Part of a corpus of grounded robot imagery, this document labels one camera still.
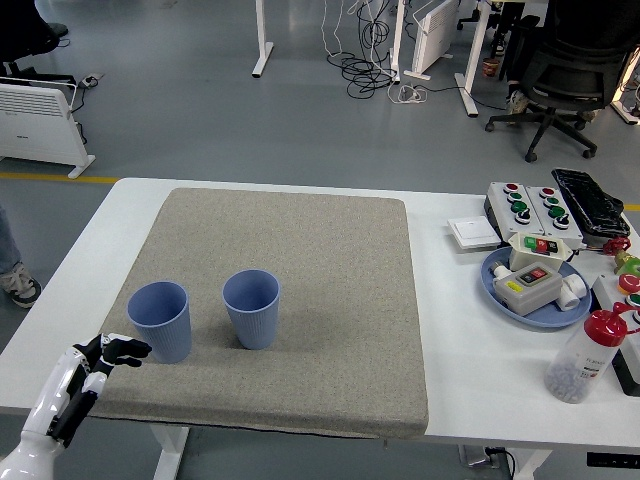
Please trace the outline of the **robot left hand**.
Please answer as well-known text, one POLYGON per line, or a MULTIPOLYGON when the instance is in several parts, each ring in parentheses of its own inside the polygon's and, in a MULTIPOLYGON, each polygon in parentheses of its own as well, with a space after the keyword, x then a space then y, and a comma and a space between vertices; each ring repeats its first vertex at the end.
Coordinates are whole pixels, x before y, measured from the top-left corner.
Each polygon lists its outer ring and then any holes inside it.
POLYGON ((52 479, 56 458, 101 396, 114 367, 137 368, 151 351, 146 342, 116 333, 69 347, 45 382, 18 445, 1 461, 1 477, 52 479))

